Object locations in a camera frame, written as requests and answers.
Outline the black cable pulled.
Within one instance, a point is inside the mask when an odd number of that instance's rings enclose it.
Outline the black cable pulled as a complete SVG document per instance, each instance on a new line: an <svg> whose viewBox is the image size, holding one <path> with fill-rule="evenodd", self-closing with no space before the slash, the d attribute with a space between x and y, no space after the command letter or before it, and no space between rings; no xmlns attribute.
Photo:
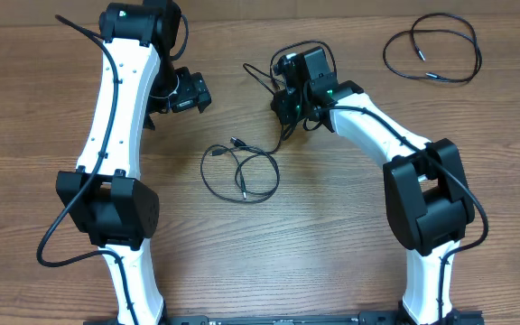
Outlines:
<svg viewBox="0 0 520 325"><path fill-rule="evenodd" d="M444 12L424 14L396 32L386 41L381 58L403 79L450 85L471 82L484 65L473 24Z"/></svg>

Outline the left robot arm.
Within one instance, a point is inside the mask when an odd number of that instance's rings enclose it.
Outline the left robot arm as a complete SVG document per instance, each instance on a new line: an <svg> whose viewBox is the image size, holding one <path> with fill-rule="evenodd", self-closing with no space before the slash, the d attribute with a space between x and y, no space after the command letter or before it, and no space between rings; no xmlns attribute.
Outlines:
<svg viewBox="0 0 520 325"><path fill-rule="evenodd" d="M164 324L165 300L153 270L151 239L159 220L157 193L140 180L140 147L152 113L204 110L212 98L202 75L174 68L178 29L187 19L173 1L111 3L98 32L78 32L102 51L103 70L88 140L56 191L110 272L118 301L115 324Z"/></svg>

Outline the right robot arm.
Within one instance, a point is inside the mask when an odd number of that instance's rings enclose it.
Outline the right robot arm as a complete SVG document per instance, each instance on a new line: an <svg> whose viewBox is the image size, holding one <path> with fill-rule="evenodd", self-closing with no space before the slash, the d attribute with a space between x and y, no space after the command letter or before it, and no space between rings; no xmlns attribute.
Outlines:
<svg viewBox="0 0 520 325"><path fill-rule="evenodd" d="M459 311L450 301L454 256L475 218L457 146L408 131L355 82L339 82L332 52L321 42L300 53L282 48L271 65L270 76L283 79L271 103L282 125L323 125L383 171L387 221L406 251L406 287L397 311L369 318L376 324L483 323L481 312Z"/></svg>

